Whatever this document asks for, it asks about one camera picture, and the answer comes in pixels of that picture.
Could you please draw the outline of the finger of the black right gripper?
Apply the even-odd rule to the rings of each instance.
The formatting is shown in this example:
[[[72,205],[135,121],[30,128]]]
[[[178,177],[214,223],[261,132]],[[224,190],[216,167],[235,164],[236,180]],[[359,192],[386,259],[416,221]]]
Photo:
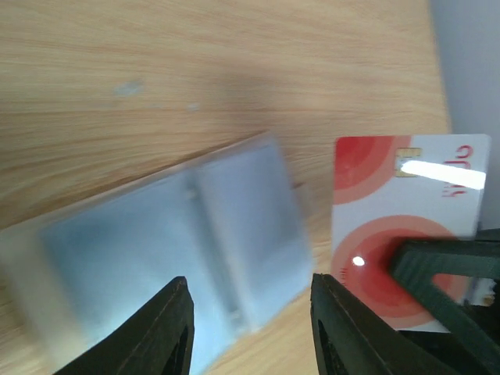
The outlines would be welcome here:
[[[393,256],[393,279],[489,374],[499,373],[499,240],[406,240]],[[459,305],[434,283],[440,274],[495,282],[490,306]]]

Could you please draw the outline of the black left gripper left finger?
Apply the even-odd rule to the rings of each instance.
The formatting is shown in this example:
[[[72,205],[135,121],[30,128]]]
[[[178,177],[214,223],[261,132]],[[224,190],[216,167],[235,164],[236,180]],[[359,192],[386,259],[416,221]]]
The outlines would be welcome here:
[[[185,277],[161,291],[104,340],[58,374],[188,374],[194,303]]]

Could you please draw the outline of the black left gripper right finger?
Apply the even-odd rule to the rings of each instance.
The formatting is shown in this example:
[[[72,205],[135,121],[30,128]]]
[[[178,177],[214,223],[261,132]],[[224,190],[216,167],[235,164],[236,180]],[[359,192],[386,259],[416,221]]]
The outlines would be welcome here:
[[[393,330],[330,274],[315,273],[311,321],[320,374],[456,374]]]

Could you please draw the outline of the red white card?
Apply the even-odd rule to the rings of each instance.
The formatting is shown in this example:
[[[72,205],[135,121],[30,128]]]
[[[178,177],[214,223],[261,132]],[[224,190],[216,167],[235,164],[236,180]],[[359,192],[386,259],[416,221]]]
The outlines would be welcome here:
[[[388,267],[407,238],[475,235],[490,148],[485,134],[336,140],[330,271],[392,328],[443,331]]]

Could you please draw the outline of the beige card holder wallet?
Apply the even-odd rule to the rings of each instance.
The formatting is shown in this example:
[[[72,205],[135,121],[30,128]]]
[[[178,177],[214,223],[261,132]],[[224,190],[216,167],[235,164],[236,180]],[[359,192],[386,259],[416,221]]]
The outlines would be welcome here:
[[[308,287],[314,266],[271,134],[8,227],[1,264],[52,371],[185,277],[193,374],[267,325]]]

